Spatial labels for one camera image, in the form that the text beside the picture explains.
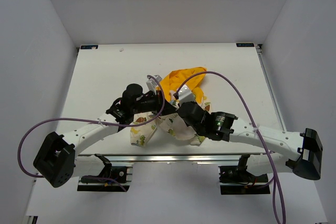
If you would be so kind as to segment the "blue left corner label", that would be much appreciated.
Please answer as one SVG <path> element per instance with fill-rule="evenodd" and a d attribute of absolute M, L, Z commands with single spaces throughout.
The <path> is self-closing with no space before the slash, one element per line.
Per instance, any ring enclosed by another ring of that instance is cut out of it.
<path fill-rule="evenodd" d="M 81 45 L 80 50 L 95 50 L 98 49 L 98 45 Z"/>

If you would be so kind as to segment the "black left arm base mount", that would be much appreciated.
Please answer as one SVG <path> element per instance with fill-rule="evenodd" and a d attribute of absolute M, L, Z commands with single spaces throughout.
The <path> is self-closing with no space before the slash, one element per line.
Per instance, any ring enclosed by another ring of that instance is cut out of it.
<path fill-rule="evenodd" d="M 79 178 L 77 191 L 126 193 L 129 190 L 132 164 L 113 162 L 101 154 L 78 156 L 75 161 L 73 176 Z"/>

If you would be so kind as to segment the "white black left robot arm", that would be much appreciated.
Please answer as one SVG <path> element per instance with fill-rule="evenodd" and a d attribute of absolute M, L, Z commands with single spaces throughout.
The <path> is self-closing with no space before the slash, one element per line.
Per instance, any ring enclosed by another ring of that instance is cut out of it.
<path fill-rule="evenodd" d="M 72 177 L 90 176 L 104 182 L 110 178 L 111 163 L 101 154 L 80 156 L 85 149 L 107 136 L 122 131 L 134 121 L 136 114 L 152 112 L 169 115 L 176 107 L 163 98 L 163 92 L 148 91 L 130 84 L 120 98 L 98 118 L 97 123 L 64 134 L 49 133 L 34 159 L 33 166 L 54 187 L 58 188 Z"/>

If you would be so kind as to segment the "aluminium front table rail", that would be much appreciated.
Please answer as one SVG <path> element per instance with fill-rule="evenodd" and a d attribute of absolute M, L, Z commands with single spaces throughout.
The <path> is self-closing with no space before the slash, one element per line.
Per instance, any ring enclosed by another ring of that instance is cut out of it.
<path fill-rule="evenodd" d="M 114 163 L 143 163 L 143 162 L 196 162 L 196 163 L 223 163 L 237 162 L 243 154 L 213 154 L 213 155 L 79 155 L 75 158 L 75 164 L 103 164 L 103 162 Z"/>

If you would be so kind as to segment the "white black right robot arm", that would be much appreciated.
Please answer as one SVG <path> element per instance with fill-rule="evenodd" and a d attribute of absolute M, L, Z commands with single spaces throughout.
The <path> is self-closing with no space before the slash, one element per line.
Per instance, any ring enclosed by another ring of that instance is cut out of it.
<path fill-rule="evenodd" d="M 198 135 L 210 140 L 267 147 L 278 172 L 293 172 L 308 180 L 321 178 L 323 146 L 316 130 L 300 133 L 254 127 L 230 113 L 209 113 L 196 102 L 183 103 L 177 113 Z"/>

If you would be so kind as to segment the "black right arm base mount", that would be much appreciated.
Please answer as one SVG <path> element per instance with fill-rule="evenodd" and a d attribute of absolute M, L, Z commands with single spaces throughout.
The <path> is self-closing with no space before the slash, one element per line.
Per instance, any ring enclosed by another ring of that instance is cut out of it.
<path fill-rule="evenodd" d="M 219 167 L 219 185 L 221 195 L 268 195 L 269 185 L 267 174 L 252 175 L 247 171 L 249 154 L 242 155 L 235 166 Z"/>

